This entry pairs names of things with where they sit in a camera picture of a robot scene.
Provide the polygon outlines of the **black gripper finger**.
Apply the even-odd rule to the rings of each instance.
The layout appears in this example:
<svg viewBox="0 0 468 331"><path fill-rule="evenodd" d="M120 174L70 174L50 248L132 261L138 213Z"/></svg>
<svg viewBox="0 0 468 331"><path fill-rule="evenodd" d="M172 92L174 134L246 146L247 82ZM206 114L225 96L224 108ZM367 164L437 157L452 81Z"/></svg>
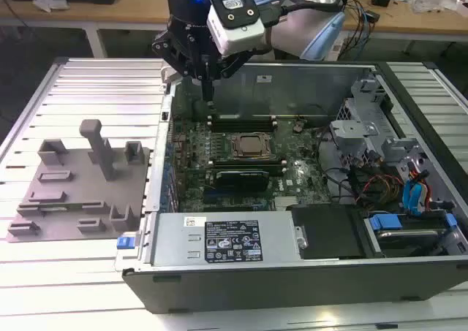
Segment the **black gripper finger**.
<svg viewBox="0 0 468 331"><path fill-rule="evenodd" d="M171 31L164 31L152 43L153 51L177 73L200 82L201 95L207 101L207 71L195 35L183 34L180 39Z"/></svg>
<svg viewBox="0 0 468 331"><path fill-rule="evenodd" d="M210 56L207 61L207 101L212 102L214 97L214 81L229 78L237 72L250 58L251 51L235 53L222 57L220 54Z"/></svg>

